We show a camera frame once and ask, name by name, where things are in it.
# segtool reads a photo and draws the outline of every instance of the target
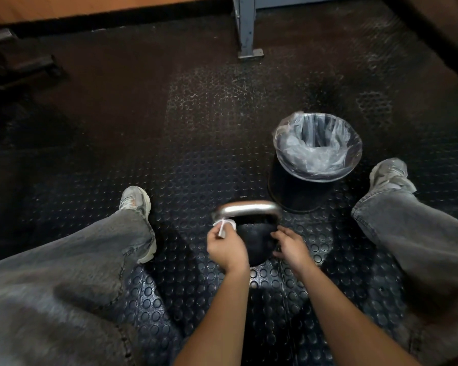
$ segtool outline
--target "jeans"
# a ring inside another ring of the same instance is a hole
[[[403,189],[366,195],[352,215],[407,274],[414,295],[402,346],[423,365],[458,365],[458,220]],[[136,332],[116,322],[115,308],[124,272],[152,239],[143,217],[123,210],[0,261],[0,365],[142,364]]]

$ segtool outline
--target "clear plastic liner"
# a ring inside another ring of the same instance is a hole
[[[306,181],[335,181],[361,159],[360,136],[331,114],[293,113],[275,129],[273,144],[287,172]]]

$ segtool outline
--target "person's left arm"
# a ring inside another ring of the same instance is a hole
[[[226,238],[220,224],[207,235],[209,257],[226,271],[204,319],[178,354],[174,366],[237,366],[241,364],[250,283],[248,252],[231,224]]]

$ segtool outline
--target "black rubber floor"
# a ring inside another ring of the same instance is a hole
[[[230,16],[29,39],[69,74],[0,101],[0,259],[113,213],[129,185],[153,201],[158,254],[130,274],[121,321],[147,364],[166,365],[223,275],[209,213],[268,198],[271,131],[296,110],[346,119],[363,158],[327,203],[284,215],[315,261],[390,334],[405,308],[393,257],[350,210],[378,161],[397,156],[417,197],[458,218],[458,77],[378,0],[261,12],[263,60],[238,62]],[[251,271],[243,363],[332,364],[301,283],[276,260]]]

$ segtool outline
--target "kettlebell handle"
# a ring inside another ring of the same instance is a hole
[[[283,211],[281,207],[266,200],[232,202],[217,207],[212,212],[212,221],[219,221],[222,218],[248,216],[252,214],[269,214],[281,220]]]

